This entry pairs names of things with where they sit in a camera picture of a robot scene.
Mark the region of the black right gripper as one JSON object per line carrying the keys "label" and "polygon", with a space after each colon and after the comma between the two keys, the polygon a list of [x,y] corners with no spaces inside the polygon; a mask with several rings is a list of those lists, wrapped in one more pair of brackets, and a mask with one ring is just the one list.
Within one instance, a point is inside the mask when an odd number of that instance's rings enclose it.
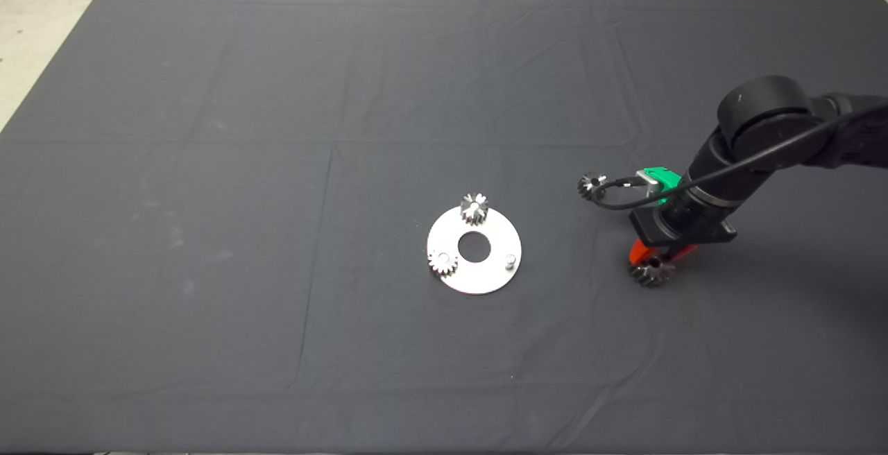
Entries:
{"label": "black right gripper", "polygon": [[697,244],[728,243],[737,236],[721,210],[716,207],[639,207],[630,212],[630,222],[638,235],[632,243],[629,263],[638,265],[653,255],[653,247],[669,247],[668,259],[681,259],[697,249]]}

